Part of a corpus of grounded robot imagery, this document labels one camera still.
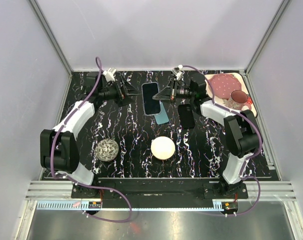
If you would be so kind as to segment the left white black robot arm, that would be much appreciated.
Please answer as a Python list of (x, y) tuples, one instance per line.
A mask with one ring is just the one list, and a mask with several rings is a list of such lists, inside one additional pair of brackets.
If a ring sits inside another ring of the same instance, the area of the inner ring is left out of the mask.
[(40, 133), (40, 164), (57, 179), (72, 179), (83, 184), (82, 192), (88, 198), (99, 194), (94, 174), (80, 162), (77, 137), (105, 101), (114, 101), (119, 107), (133, 103), (140, 92), (122, 75), (114, 72), (90, 73), (85, 77), (83, 93), (65, 118), (52, 129)]

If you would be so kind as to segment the teal smartphone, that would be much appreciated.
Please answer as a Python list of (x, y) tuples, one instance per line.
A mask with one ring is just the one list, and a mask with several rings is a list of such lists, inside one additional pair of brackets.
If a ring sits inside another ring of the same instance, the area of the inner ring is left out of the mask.
[(170, 120), (162, 102), (160, 102), (160, 113), (155, 114), (154, 118), (157, 125), (164, 125), (169, 123)]

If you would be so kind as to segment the blue smartphone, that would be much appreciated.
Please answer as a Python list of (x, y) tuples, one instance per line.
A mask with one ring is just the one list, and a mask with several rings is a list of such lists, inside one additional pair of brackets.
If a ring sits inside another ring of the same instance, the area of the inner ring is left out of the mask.
[(158, 115), (161, 112), (161, 105), (159, 100), (154, 100), (154, 95), (159, 93), (159, 86), (157, 82), (144, 83), (141, 86), (142, 101), (144, 113), (147, 116)]

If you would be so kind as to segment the phone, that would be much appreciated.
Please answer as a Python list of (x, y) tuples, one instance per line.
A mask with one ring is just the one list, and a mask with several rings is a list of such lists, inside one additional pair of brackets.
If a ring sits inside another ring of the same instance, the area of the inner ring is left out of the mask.
[(178, 116), (183, 129), (193, 129), (195, 127), (194, 115), (190, 104), (180, 104), (178, 106)]

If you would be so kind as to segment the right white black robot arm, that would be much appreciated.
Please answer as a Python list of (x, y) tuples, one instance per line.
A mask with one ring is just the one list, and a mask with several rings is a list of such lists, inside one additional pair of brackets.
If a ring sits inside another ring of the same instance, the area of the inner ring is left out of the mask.
[(227, 165), (215, 190), (223, 198), (230, 198), (246, 179), (244, 172), (251, 158), (261, 152), (262, 137), (251, 107), (243, 109), (248, 95), (239, 80), (232, 74), (219, 73), (206, 78), (201, 73), (191, 75), (189, 85), (183, 84), (180, 75), (169, 81), (153, 100), (174, 103), (177, 99), (189, 100), (178, 106), (183, 129), (195, 127), (194, 113), (222, 125), (229, 151)]

